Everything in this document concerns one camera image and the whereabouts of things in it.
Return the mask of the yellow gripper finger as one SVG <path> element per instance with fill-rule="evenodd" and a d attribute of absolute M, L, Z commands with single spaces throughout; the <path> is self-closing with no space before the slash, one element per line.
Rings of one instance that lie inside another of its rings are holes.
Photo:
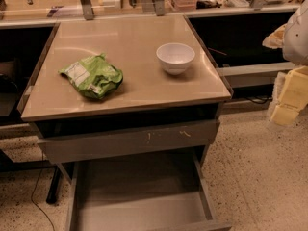
<path fill-rule="evenodd" d="M 269 105 L 269 121 L 290 125 L 308 105 L 308 67 L 300 66 L 288 73 L 279 72 Z"/>

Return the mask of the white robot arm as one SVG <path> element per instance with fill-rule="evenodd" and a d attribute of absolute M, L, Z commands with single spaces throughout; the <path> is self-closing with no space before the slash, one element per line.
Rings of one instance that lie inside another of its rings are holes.
<path fill-rule="evenodd" d="M 308 6 L 304 2 L 290 17 L 283 38 L 283 57 L 295 64 L 287 74 L 279 72 L 269 105 L 269 121 L 292 124 L 308 104 Z"/>

